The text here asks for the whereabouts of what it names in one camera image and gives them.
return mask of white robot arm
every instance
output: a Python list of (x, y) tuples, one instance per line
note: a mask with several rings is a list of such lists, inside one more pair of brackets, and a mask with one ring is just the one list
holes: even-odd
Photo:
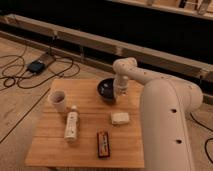
[(137, 67), (134, 58), (113, 63), (114, 95), (131, 78), (143, 85), (140, 99), (146, 171), (194, 171), (185, 114), (200, 107), (201, 89), (189, 81)]

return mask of ceramic cup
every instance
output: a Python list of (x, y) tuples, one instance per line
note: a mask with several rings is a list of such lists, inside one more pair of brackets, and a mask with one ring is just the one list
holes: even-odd
[(48, 101), (56, 108), (59, 113), (66, 113), (66, 95), (64, 91), (56, 90), (48, 96)]

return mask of bottle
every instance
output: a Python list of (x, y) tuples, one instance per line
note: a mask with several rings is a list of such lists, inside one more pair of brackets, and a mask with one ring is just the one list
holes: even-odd
[(67, 115), (67, 124), (64, 133), (64, 138), (67, 141), (76, 141), (77, 140), (77, 123), (78, 123), (78, 110), (77, 106), (73, 105), (71, 107), (71, 112)]

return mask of tabletop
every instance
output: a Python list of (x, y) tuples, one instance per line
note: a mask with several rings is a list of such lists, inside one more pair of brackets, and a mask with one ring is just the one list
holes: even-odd
[[(143, 86), (129, 81), (125, 95), (114, 104), (103, 101), (97, 92), (100, 80), (55, 79), (51, 90), (66, 93), (67, 106), (76, 105), (79, 129), (76, 142), (64, 139), (66, 116), (48, 102), (37, 125), (26, 157), (27, 166), (81, 168), (144, 168), (139, 99)], [(128, 112), (130, 123), (114, 126), (110, 114)], [(97, 132), (109, 134), (110, 157), (98, 158)]]

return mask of black bowl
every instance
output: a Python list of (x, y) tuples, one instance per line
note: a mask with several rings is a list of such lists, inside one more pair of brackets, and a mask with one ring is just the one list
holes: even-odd
[(105, 80), (102, 80), (98, 84), (98, 93), (101, 95), (104, 101), (106, 102), (114, 102), (114, 91), (113, 91), (113, 81), (114, 78), (107, 78)]

